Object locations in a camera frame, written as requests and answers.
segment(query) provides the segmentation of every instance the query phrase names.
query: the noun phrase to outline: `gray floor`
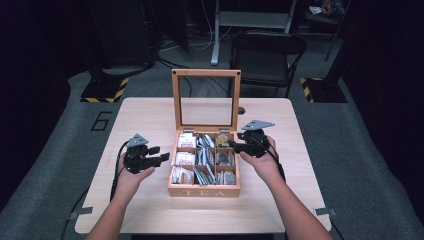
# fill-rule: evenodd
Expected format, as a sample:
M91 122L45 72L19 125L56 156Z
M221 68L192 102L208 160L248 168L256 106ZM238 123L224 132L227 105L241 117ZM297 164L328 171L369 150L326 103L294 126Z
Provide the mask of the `gray floor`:
M339 84L348 103L308 103L300 77L324 77L340 42L324 62L329 42L322 36L305 36L308 50L298 67L290 100L315 169L324 201L338 215L332 220L345 239L424 239L424 229L408 197L388 170L370 140L367 130L346 89ZM220 63L210 65L212 47L205 50L180 48L161 51L162 58L190 68L228 68L229 45L222 43ZM131 69L114 69L126 72ZM0 239L60 239L69 211L89 187L108 139L121 101L81 103L88 73L69 79L71 96L54 133L31 171L0 215ZM214 94L203 84L193 92ZM284 95L280 89L278 97ZM171 71L156 63L148 71L131 77L123 98L172 97ZM242 87L241 97L274 97L272 88ZM91 131L99 112L109 119L105 131ZM82 239L69 221L65 239ZM340 239L334 228L331 234ZM276 234L275 239L282 239Z

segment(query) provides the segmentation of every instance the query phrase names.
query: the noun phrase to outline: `handheld controller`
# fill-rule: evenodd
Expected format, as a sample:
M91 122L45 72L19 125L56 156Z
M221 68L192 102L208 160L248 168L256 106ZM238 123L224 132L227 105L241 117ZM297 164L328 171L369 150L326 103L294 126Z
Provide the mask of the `handheld controller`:
M147 139L136 134L127 144L127 153L124 157L125 169L133 174L146 170L149 167L160 167L162 162L169 160L169 153L161 154L159 157L147 158L147 155L159 153L160 147L147 147Z
M233 140L228 140L228 144L234 149L236 153L243 151L253 157L262 157L265 153L268 152L270 147L268 137L265 135L265 132L262 129L266 127L272 127L274 125L275 123L271 122L252 120L250 123L241 128L242 130L245 130L243 133L237 133L238 138L244 140L245 143L236 143ZM284 179L284 181L286 181L283 167L281 166L278 159L278 153L276 152L275 154L276 156L273 154L271 154L271 156L278 166L278 171L280 172L281 177Z

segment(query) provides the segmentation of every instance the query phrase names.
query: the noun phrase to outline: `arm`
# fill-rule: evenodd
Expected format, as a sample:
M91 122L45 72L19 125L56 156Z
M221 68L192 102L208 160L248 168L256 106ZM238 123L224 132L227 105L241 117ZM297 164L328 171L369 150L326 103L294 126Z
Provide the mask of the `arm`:
M275 148L274 139L268 137L268 140ZM271 191L290 240L332 239L324 226L283 181L278 172L277 164L271 155L266 153L260 158L254 158L245 152L241 152L240 156L253 166Z
M119 169L124 167L124 156L125 153L119 159ZM150 176L154 171L154 167L150 167L138 174L132 174L125 169L122 170L112 201L96 225L91 229L86 239L118 239L128 204L137 192L141 181Z

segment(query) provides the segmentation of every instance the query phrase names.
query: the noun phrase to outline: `light wood tabletop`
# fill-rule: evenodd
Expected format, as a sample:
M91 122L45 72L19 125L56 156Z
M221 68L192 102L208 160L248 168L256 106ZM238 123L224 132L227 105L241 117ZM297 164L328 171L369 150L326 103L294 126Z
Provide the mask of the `light wood tabletop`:
M284 98L240 98L237 129L251 120L274 122L265 134L276 141L287 184L316 216L314 208L325 204L294 113ZM116 157L121 145L136 133L148 147L160 146L160 153L173 150L175 132L173 98L126 98L106 143L80 215L78 233L88 233L106 209L112 186ZM285 231L270 191L254 169L239 159L241 193L238 198L170 197L167 189L171 160L163 162L145 179L127 208L122 233L140 234L236 234L282 233ZM327 230L328 215L316 216Z

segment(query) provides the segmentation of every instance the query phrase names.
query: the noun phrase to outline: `yellow black hazard stripe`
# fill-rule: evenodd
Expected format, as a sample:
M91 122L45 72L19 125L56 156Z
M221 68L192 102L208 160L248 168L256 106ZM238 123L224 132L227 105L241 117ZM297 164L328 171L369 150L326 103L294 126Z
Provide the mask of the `yellow black hazard stripe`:
M112 103L118 102L121 99L122 94L124 94L125 87L127 86L129 78L122 80L121 85L119 86L118 91L114 97L111 98L81 98L81 102L91 102L91 103Z
M305 94L306 100L308 102L314 102L314 99L312 98L311 91L308 87L307 81L322 81L322 78L300 78L300 84L302 84L303 93Z

